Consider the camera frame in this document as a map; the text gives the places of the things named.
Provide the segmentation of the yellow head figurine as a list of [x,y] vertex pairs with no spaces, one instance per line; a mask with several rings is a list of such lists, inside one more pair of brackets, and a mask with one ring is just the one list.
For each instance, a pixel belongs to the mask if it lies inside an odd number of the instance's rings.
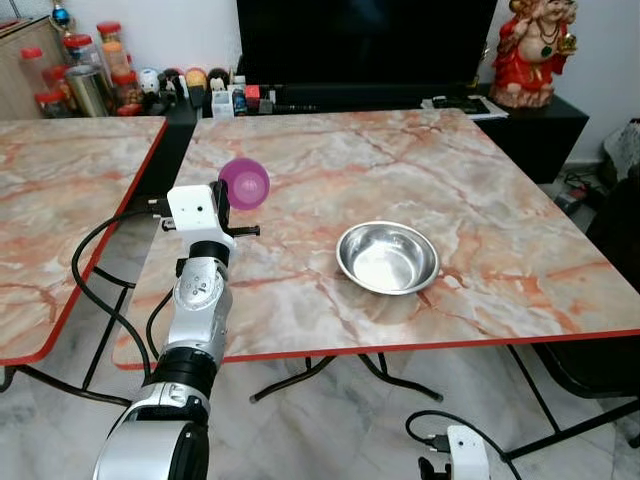
[[193,67],[184,73],[186,81],[187,99],[192,108],[201,108],[209,96],[209,78],[204,69]]

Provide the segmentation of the white figurine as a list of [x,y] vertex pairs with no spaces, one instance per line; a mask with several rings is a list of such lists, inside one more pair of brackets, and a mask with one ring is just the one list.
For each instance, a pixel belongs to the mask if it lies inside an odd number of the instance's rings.
[[137,81],[140,91],[145,99],[159,96],[160,72],[152,68],[138,70]]

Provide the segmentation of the white lace chair cover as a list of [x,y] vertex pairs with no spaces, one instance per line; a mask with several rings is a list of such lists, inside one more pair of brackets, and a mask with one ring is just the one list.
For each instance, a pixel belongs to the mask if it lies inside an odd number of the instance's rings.
[[605,137],[603,148],[617,177],[630,177],[640,160],[640,119],[631,119],[625,127]]

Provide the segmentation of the power strip with plugs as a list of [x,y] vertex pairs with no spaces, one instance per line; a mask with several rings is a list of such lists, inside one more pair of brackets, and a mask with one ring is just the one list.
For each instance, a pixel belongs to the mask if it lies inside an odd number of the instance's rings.
[[566,215],[582,209],[594,212],[603,210],[612,187],[589,170],[568,170],[557,178],[559,192],[553,196],[554,204]]

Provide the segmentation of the black chair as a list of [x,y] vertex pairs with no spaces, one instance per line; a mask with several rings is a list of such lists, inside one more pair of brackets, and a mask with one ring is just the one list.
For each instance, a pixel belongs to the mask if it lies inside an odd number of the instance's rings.
[[[585,236],[632,292],[617,292],[600,305],[618,317],[623,330],[640,328],[639,166],[631,166],[594,207]],[[596,335],[584,340],[536,343],[534,352],[553,380],[568,393],[586,399],[639,396],[639,334]]]

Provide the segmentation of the small white box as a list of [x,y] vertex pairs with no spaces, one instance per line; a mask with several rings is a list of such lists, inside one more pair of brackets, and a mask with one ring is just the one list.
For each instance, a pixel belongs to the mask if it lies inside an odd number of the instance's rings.
[[233,93],[228,90],[212,91],[210,109],[212,118],[233,118],[236,115],[236,101]]

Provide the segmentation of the red gold deity statue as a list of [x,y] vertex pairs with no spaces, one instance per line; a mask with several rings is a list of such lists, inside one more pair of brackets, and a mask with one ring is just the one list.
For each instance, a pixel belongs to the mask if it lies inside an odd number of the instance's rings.
[[544,108],[552,101],[553,77],[576,54],[570,33],[576,0],[509,0],[513,17],[500,27],[489,99],[502,108]]

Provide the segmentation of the purple plastic cup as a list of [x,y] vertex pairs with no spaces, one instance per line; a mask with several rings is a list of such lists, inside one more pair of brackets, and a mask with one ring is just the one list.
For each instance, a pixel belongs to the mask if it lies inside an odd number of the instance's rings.
[[227,183],[228,202],[234,210],[255,210],[269,195],[268,170],[250,157],[230,160],[220,169],[219,179]]

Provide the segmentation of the black flat television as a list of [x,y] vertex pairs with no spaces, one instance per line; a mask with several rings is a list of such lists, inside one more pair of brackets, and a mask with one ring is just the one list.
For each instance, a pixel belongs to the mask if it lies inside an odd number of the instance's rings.
[[236,0],[239,69],[265,84],[462,84],[497,0]]

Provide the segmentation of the tall red lid jar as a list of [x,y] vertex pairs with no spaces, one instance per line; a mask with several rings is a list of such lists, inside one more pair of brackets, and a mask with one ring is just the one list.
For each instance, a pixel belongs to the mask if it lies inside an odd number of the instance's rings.
[[96,28],[102,40],[101,49],[111,76],[131,73],[131,59],[122,41],[122,24],[116,20],[105,20],[97,23]]

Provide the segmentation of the light wooden cabinet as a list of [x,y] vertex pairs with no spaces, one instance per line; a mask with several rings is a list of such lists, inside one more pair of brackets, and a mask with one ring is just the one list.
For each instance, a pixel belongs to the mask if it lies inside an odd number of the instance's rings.
[[20,69],[20,50],[40,47],[47,59],[63,64],[67,56],[60,36],[47,15],[0,29],[0,122],[42,118],[35,92]]

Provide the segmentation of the large stainless steel bowl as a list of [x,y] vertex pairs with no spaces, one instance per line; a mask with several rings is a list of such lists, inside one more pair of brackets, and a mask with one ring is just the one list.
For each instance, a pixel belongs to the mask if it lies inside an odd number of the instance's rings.
[[378,294],[412,294],[434,283],[439,253],[430,239],[396,221],[353,225],[335,243],[340,270]]

